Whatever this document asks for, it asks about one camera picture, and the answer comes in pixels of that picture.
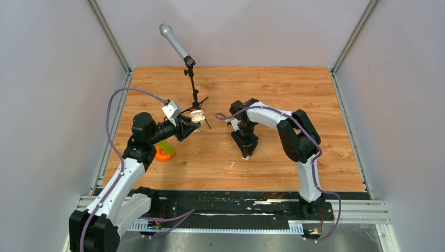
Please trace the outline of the small beige charging case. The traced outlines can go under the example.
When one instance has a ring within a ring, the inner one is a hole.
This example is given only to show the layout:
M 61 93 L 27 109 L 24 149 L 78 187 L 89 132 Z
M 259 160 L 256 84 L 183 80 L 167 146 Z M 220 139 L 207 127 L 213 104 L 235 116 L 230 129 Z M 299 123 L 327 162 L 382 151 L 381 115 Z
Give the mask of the small beige charging case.
M 190 113 L 190 120 L 193 123 L 200 123 L 202 121 L 205 121 L 206 118 L 204 116 L 203 110 L 194 110 Z

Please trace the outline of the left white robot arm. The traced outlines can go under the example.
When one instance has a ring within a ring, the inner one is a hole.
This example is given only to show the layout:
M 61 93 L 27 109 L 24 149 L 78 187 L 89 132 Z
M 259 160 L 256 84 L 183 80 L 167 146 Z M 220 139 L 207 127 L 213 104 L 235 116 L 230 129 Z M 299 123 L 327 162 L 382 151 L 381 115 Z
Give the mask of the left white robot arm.
M 144 214 L 156 216 L 161 203 L 148 188 L 141 187 L 128 202 L 125 198 L 153 162 L 156 144 L 169 137 L 183 141 L 200 126 L 196 117 L 183 114 L 160 123 L 147 112 L 135 115 L 132 135 L 112 179 L 84 211 L 75 210 L 69 217 L 70 250 L 117 251 L 121 237 L 134 222 Z

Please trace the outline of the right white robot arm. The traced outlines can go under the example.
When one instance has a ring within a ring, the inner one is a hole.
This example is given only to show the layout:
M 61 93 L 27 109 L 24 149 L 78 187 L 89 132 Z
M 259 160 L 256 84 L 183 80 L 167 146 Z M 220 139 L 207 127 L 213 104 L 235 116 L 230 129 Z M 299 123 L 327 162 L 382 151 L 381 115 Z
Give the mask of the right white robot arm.
M 231 137 L 245 159 L 252 156 L 259 143 L 254 134 L 257 124 L 278 132 L 283 150 L 295 162 L 298 173 L 300 213 L 306 219 L 315 218 L 324 203 L 316 160 L 321 139 L 308 115 L 303 110 L 271 108 L 254 98 L 247 102 L 235 101 L 229 111 L 234 117 L 228 121 L 233 127 Z

